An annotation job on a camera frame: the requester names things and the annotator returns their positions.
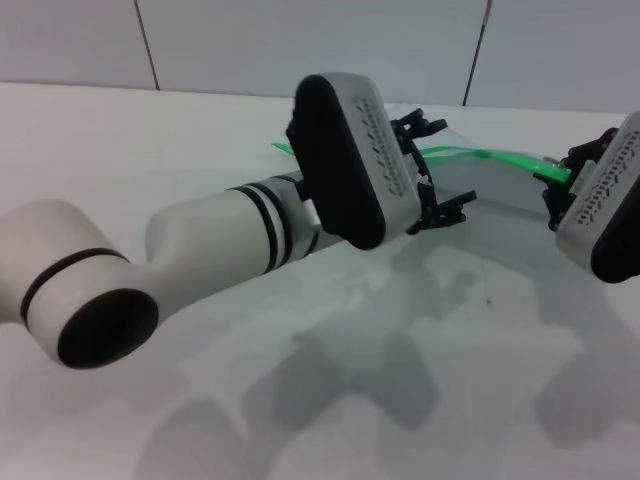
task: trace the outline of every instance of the white tabletop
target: white tabletop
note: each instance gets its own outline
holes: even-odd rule
[[[290,110],[0,85],[0,213],[71,200],[142,261],[158,208],[295,169],[269,146]],[[623,118],[424,110],[478,145],[556,157]],[[54,365],[3,325],[0,478],[637,479],[640,283],[583,274],[542,215],[466,211],[222,292],[99,370]]]

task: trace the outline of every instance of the green cable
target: green cable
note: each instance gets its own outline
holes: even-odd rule
[[[287,145],[286,143],[274,143],[273,146],[279,148],[284,152],[287,152],[290,155],[294,154],[291,146]],[[453,153],[450,155],[433,155],[435,153],[440,153],[447,150],[462,150],[462,153]],[[482,150],[478,148],[442,146],[426,148],[424,150],[420,150],[420,153],[422,154],[422,158],[424,158],[425,162],[427,162],[427,165],[438,165],[450,160],[475,157],[498,160],[560,183],[565,183],[571,175],[571,172],[565,168],[534,157],[514,155],[511,153],[496,152],[491,150]]]

